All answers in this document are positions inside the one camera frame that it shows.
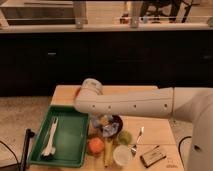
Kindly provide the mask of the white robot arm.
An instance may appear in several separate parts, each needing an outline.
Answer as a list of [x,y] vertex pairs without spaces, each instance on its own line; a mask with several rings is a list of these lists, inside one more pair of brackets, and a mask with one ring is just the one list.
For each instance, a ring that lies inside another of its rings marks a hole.
[[187,171],[213,171],[213,88],[170,87],[104,94],[96,79],[85,79],[74,100],[82,113],[169,118],[193,124]]

